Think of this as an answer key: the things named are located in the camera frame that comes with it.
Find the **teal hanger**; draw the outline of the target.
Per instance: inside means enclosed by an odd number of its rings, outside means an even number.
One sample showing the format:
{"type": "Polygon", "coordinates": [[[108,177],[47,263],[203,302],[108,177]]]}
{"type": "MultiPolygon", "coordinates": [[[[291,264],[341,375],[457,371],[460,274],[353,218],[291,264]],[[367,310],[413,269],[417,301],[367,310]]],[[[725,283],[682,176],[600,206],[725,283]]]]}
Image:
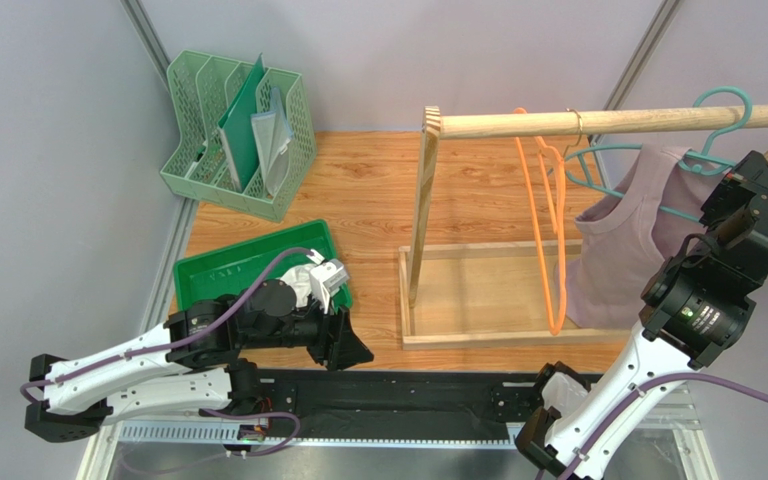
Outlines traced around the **teal hanger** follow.
{"type": "MultiPolygon", "coordinates": [[[[753,102],[750,96],[744,90],[738,87],[720,86],[720,87],[707,90],[706,92],[701,94],[693,103],[693,107],[694,108],[700,107],[703,104],[703,102],[707,100],[709,97],[717,94],[722,94],[722,93],[731,94],[737,97],[738,99],[740,99],[742,102],[744,113],[740,116],[739,120],[735,121],[729,126],[716,129],[712,133],[710,133],[703,147],[699,151],[692,149],[692,150],[689,150],[686,154],[684,154],[676,164],[676,166],[680,170],[691,172],[698,176],[710,177],[710,176],[725,175],[734,167],[735,165],[734,161],[727,160],[718,156],[713,156],[710,154],[710,150],[715,140],[718,137],[740,130],[748,124],[753,113],[753,102]]],[[[642,148],[643,148],[642,143],[638,143],[638,144],[614,143],[614,144],[606,144],[606,145],[589,146],[587,148],[575,151],[571,154],[566,154],[564,156],[564,160],[562,161],[562,165],[565,165],[565,163],[568,160],[576,159],[580,167],[583,169],[585,179],[584,180],[578,179],[571,173],[566,173],[565,176],[567,177],[568,180],[571,180],[576,185],[587,187],[589,189],[598,191],[609,197],[623,199],[625,197],[625,193],[607,188],[602,183],[598,184],[593,180],[585,164],[585,155],[591,154],[591,153],[596,154],[599,152],[610,151],[610,150],[641,151],[642,148]]]]}

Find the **white tank top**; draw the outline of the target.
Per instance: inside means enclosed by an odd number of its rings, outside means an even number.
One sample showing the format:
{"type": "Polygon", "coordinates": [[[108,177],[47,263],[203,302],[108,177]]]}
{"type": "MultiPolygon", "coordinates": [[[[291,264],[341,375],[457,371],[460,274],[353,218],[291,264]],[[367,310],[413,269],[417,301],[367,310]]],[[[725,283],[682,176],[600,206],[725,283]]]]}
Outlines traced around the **white tank top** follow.
{"type": "Polygon", "coordinates": [[[311,294],[309,271],[314,266],[315,265],[313,264],[295,266],[290,268],[280,277],[280,280],[294,291],[296,295],[296,308],[306,307],[309,304],[309,300],[313,298],[311,294]]]}

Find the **mauve tank top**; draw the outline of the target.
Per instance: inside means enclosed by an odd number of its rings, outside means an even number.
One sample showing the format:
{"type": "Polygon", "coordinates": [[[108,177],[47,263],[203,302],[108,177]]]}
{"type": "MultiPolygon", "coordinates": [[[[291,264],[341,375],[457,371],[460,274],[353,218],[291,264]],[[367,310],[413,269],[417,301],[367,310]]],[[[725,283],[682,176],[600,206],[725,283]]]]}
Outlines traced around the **mauve tank top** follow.
{"type": "Polygon", "coordinates": [[[701,207],[720,183],[680,167],[687,150],[645,144],[616,186],[577,216],[579,257],[566,264],[566,315],[580,328],[628,330],[643,288],[684,239],[704,228],[701,207]]]}

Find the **orange velvet hanger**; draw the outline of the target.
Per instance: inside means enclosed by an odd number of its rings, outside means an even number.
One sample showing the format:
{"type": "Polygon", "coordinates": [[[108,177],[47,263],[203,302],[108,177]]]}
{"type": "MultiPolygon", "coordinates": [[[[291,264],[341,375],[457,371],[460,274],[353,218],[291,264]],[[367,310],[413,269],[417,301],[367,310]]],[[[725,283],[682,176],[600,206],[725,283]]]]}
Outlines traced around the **orange velvet hanger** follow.
{"type": "Polygon", "coordinates": [[[514,136],[514,142],[527,190],[531,215],[532,231],[538,259],[539,274],[546,311],[547,330],[550,335],[557,337],[563,330],[567,319],[567,264],[566,264],[566,235],[565,235],[565,206],[567,200],[567,180],[565,160],[562,153],[551,146],[540,135],[533,140],[538,148],[536,158],[540,167],[542,186],[550,215],[550,227],[556,235],[557,279],[551,281],[544,241],[541,236],[541,225],[538,218],[537,202],[530,175],[530,163],[525,153],[521,137],[514,136]]]}

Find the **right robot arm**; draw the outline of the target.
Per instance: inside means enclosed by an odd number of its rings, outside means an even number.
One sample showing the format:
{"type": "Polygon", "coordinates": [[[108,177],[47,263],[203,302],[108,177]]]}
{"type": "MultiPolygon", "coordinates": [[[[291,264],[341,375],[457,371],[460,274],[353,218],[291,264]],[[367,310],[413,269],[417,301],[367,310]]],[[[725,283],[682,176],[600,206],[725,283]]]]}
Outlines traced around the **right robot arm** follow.
{"type": "Polygon", "coordinates": [[[533,409],[515,438],[541,473],[600,479],[618,448],[674,389],[706,373],[744,333],[750,295],[768,277],[768,160],[748,153],[704,202],[702,234],[687,236],[642,292],[629,340],[595,383],[544,366],[533,409]]]}

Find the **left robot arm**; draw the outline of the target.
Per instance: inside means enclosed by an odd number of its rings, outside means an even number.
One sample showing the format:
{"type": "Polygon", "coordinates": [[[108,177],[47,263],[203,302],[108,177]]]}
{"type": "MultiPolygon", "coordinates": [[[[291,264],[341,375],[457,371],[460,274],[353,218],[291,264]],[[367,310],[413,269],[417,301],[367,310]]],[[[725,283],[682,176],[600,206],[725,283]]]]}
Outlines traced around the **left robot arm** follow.
{"type": "Polygon", "coordinates": [[[24,427],[50,443],[92,436],[142,415],[196,411],[207,416],[269,412],[247,350],[302,347],[318,365],[341,371],[373,360],[346,307],[313,295],[300,301],[282,280],[202,300],[148,332],[81,359],[32,359],[26,390],[36,388],[24,427]]]}

